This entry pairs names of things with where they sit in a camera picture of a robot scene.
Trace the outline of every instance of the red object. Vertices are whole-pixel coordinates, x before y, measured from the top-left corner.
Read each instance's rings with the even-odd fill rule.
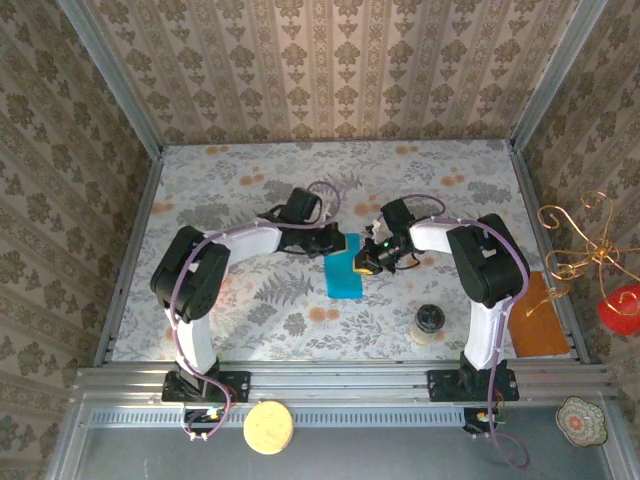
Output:
[[[640,302],[640,285],[626,285],[611,293],[607,299],[621,312],[633,313]],[[620,315],[612,310],[604,299],[598,304],[598,315],[607,327],[620,335],[633,335],[640,331],[640,313]]]

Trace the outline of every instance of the blue sponge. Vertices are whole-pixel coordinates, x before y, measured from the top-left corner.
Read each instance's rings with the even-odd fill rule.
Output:
[[[329,298],[362,298],[362,275],[353,271],[353,258],[360,250],[360,235],[345,234],[347,249],[324,257],[324,276]]]

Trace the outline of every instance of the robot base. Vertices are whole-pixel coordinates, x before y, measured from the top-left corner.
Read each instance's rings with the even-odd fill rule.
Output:
[[[215,378],[226,385],[235,403],[247,403],[251,388],[250,372],[219,371],[218,364],[207,372],[206,376]],[[162,385],[162,402],[178,403],[224,403],[224,394],[214,386],[198,380],[177,366],[167,372]]]
[[[430,370],[427,372],[429,400],[432,402],[481,402],[486,401],[489,393],[490,370],[476,370],[460,355],[461,367],[458,370]],[[500,392],[505,401],[520,400],[520,392],[513,370],[507,369],[503,360],[496,369],[495,391]]]

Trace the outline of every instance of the wooden board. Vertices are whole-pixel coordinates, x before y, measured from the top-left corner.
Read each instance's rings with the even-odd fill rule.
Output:
[[[511,310],[509,333],[518,357],[569,353],[569,344],[551,302],[540,305],[527,317],[527,311],[547,296],[546,289],[542,272],[531,272],[527,294]]]

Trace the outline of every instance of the floral tablecloth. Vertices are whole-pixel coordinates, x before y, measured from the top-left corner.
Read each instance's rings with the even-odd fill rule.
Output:
[[[533,270],[536,242],[501,140],[286,143],[168,147],[112,360],[174,356],[167,319],[149,279],[180,226],[224,229],[283,203],[295,186],[333,183],[342,198],[341,231],[363,233],[389,200],[428,193],[447,216],[496,212]],[[329,190],[321,191],[330,203]],[[416,215],[434,205],[409,201]],[[327,297],[322,258],[273,254],[230,269],[209,322],[222,360],[457,359],[470,304],[449,255],[428,252],[419,268],[365,276],[364,298]],[[446,323],[426,346],[409,324],[425,303]],[[505,349],[514,357],[510,339]]]

